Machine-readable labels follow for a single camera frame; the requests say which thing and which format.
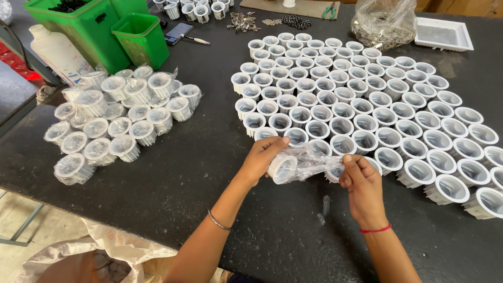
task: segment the black work table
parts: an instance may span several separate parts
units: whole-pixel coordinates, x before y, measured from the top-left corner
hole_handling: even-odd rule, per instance
[[[141,148],[133,163],[117,161],[99,168],[84,185],[65,186],[52,166],[63,157],[43,140],[57,119],[57,97],[34,109],[0,140],[0,187],[83,218],[179,249],[205,217],[240,168],[253,144],[238,119],[239,95],[230,77],[250,61],[247,43],[281,32],[298,33],[286,25],[266,26],[264,19],[283,14],[256,11],[258,32],[235,34],[223,21],[195,22],[190,36],[211,42],[207,47],[182,40],[170,47],[161,70],[179,67],[178,79],[205,93],[194,116],[175,123],[156,144]],[[314,39],[352,39],[354,7],[341,5],[336,21],[311,19],[305,32]],[[499,19],[426,14],[419,16],[465,22],[474,51],[450,52],[407,44],[386,55],[406,55],[437,67],[459,94],[463,105],[480,111],[484,124],[503,137],[500,64],[503,21]],[[176,21],[169,21],[170,27]],[[386,212],[424,282],[497,282],[503,271],[503,220],[476,220],[458,204],[438,206],[421,188],[407,189],[394,174],[383,178]],[[331,198],[322,225],[322,198]],[[322,174],[305,182],[275,185],[263,178],[237,216],[220,267],[266,282],[367,282],[377,277],[359,228],[351,218],[347,191],[329,184]]]

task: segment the pen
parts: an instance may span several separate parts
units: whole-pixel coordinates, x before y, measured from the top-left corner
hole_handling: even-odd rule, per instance
[[[208,45],[210,46],[210,43],[208,41],[205,41],[205,40],[202,40],[202,39],[199,39],[199,38],[194,38],[194,37],[190,37],[190,36],[185,36],[185,34],[181,34],[180,35],[181,37],[185,37],[185,38],[188,38],[188,39],[192,39],[194,41],[197,41],[199,43],[202,43],[204,45]]]

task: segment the white plastic tray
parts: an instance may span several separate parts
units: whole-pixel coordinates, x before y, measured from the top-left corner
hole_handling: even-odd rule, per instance
[[[417,45],[452,51],[473,50],[465,23],[417,18]]]

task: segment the silver bangle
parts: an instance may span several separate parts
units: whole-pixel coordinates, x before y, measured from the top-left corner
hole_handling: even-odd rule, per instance
[[[222,224],[220,224],[218,221],[216,221],[214,218],[213,218],[213,215],[211,215],[211,212],[210,212],[210,209],[208,209],[208,215],[210,216],[211,220],[213,220],[213,222],[218,225],[220,228],[224,229],[224,230],[227,230],[227,231],[230,231],[230,228],[227,228],[227,227],[224,227]]]

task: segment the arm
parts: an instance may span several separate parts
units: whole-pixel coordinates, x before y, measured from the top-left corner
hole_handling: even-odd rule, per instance
[[[278,136],[255,142],[243,166],[211,209],[218,223],[232,227],[246,194],[257,185],[274,156],[289,142],[288,137]],[[228,230],[220,228],[206,215],[181,247],[163,283],[208,282],[217,268],[228,236]]]
[[[345,155],[340,178],[348,189],[350,210],[361,230],[380,230],[389,225],[382,200],[379,172],[360,155]],[[421,282],[402,243],[392,229],[364,234],[379,280],[383,283]]]

